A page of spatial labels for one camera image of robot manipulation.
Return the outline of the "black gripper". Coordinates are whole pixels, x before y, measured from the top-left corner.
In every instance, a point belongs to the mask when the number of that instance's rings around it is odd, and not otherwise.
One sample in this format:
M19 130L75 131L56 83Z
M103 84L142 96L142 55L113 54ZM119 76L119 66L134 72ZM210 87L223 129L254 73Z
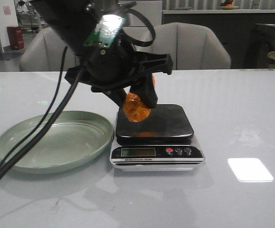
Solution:
M131 86L130 92L138 95L147 108L156 107L158 97L152 73L170 75L173 61L169 54L151 54L134 48L148 47L154 39L141 41L118 35L111 43L93 40L86 45L77 36L64 40L79 58L79 65L69 68L65 75L70 83L69 93L75 91L78 83L87 84L122 109L127 96L123 88Z

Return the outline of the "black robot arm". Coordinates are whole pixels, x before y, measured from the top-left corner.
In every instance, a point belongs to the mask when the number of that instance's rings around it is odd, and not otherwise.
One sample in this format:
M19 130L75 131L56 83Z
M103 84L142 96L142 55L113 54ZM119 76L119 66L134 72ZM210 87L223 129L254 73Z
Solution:
M103 93L122 107L130 87L148 108L157 105L152 74L171 74L169 54L150 54L136 50L148 47L156 37L150 21L134 10L135 2L116 0L33 0L35 10L79 59L66 80L84 83L95 93ZM124 31L128 14L135 15L148 28L150 39L137 40Z

